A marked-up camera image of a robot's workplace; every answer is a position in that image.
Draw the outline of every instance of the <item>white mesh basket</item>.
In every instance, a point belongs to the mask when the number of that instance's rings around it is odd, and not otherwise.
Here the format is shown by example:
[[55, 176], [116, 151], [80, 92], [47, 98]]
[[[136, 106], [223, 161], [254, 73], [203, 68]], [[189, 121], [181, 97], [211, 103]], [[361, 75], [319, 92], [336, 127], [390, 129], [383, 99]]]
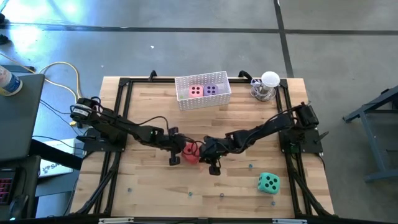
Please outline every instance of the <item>white mesh basket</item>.
[[[189, 98], [190, 85], [215, 84], [218, 87], [218, 94], [213, 96], [202, 96]], [[229, 86], [226, 71], [213, 72], [201, 75], [190, 75], [187, 77], [175, 78], [175, 89], [180, 110], [191, 110], [207, 106], [217, 106], [229, 103], [231, 98], [231, 87]]]

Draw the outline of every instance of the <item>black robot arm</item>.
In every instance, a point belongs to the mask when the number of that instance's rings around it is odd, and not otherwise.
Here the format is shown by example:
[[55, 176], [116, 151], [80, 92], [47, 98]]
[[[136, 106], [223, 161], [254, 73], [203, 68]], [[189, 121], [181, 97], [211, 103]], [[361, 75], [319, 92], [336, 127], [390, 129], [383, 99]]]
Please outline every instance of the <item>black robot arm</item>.
[[74, 121], [92, 126], [101, 133], [103, 139], [107, 139], [111, 144], [117, 144], [124, 134], [128, 133], [143, 145], [170, 151], [169, 164], [171, 166], [180, 164], [180, 158], [176, 154], [185, 147], [186, 139], [178, 134], [177, 127], [167, 130], [168, 134], [165, 134], [162, 128], [133, 123], [116, 115], [113, 110], [103, 108], [93, 98], [80, 98], [70, 109], [70, 116]]
[[220, 158], [229, 153], [239, 154], [252, 146], [258, 139], [284, 129], [292, 129], [292, 142], [299, 142], [306, 129], [316, 128], [318, 118], [311, 106], [302, 103], [268, 119], [263, 125], [250, 130], [238, 130], [225, 134], [225, 138], [205, 136], [205, 144], [200, 147], [200, 162], [210, 165], [211, 175], [220, 175]]

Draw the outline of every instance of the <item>foam dice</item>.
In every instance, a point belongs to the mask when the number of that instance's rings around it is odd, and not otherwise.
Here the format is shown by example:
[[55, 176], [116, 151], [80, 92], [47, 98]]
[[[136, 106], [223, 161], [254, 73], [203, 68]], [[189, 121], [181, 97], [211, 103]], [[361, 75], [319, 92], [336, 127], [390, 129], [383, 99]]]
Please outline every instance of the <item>foam dice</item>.
[[191, 164], [197, 164], [199, 162], [199, 155], [200, 151], [197, 145], [187, 142], [187, 145], [182, 151], [182, 157]]
[[260, 174], [259, 184], [257, 188], [269, 194], [276, 194], [278, 193], [279, 185], [280, 180], [277, 175], [264, 172]]
[[189, 98], [203, 96], [203, 86], [201, 85], [190, 85], [189, 86]]
[[203, 87], [204, 96], [211, 96], [218, 94], [218, 86], [215, 84], [207, 84]]

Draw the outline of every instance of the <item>wooden tabletop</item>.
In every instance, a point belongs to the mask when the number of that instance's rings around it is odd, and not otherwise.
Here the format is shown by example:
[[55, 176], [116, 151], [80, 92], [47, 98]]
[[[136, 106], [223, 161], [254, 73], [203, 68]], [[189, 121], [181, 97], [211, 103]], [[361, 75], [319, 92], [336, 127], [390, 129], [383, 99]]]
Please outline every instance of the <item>wooden tabletop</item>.
[[[100, 93], [104, 107], [114, 108], [119, 78], [104, 77]], [[288, 84], [293, 106], [308, 101], [303, 79], [290, 78]], [[204, 135], [223, 138], [225, 133], [251, 129], [276, 114], [275, 100], [259, 102], [249, 94], [250, 88], [248, 84], [231, 84], [232, 96], [228, 105], [179, 111], [174, 83], [135, 83], [128, 119], [140, 123], [162, 115], [168, 119], [170, 127], [178, 126], [180, 133], [193, 139], [202, 141]], [[126, 90], [120, 112], [123, 111], [125, 96]], [[155, 119], [148, 125], [165, 128], [165, 121]], [[81, 208], [97, 187], [103, 157], [103, 152], [95, 152], [84, 160], [71, 211]], [[286, 161], [280, 152], [277, 134], [258, 140], [242, 154], [223, 157], [220, 176], [210, 175], [208, 164], [191, 165], [183, 158], [180, 165], [170, 167], [169, 157], [169, 152], [142, 146], [129, 136], [126, 151], [121, 157], [112, 216], [294, 216]], [[324, 208], [333, 213], [321, 160], [315, 155], [304, 154], [303, 163], [309, 189]], [[261, 172], [280, 177], [278, 194], [258, 191], [257, 181]], [[106, 204], [108, 187], [104, 192], [102, 209]], [[300, 208], [304, 211], [300, 190], [298, 195]]]

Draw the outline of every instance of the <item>concrete floor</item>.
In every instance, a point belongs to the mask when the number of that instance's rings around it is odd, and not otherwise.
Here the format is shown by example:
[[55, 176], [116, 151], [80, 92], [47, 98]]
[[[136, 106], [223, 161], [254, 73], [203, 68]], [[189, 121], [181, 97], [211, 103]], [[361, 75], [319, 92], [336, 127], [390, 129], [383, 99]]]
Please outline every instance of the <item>concrete floor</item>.
[[[279, 2], [286, 29], [398, 30], [395, 0]], [[11, 23], [25, 24], [278, 29], [272, 0], [9, 0], [2, 13]], [[12, 40], [0, 46], [1, 52], [24, 64], [37, 68], [56, 61], [74, 64], [84, 96], [96, 96], [105, 75], [149, 75], [151, 70], [162, 76], [218, 70], [231, 77], [240, 70], [254, 76], [267, 70], [288, 75], [279, 34], [50, 31], [45, 26], [19, 26], [0, 34]], [[397, 36], [288, 34], [286, 39], [293, 75], [305, 79], [320, 129], [330, 132], [323, 147], [335, 213], [398, 222], [398, 180], [364, 183], [363, 175], [376, 171], [368, 141], [358, 121], [341, 120], [398, 84]], [[10, 64], [3, 58], [0, 63]], [[74, 73], [67, 66], [49, 69], [47, 77], [75, 87]], [[68, 100], [59, 101], [61, 97]], [[62, 111], [73, 104], [69, 92], [47, 83], [42, 99]], [[76, 135], [44, 107], [39, 109], [34, 134], [59, 139]], [[60, 215], [61, 210], [63, 206], [58, 211], [47, 207], [38, 213]]]

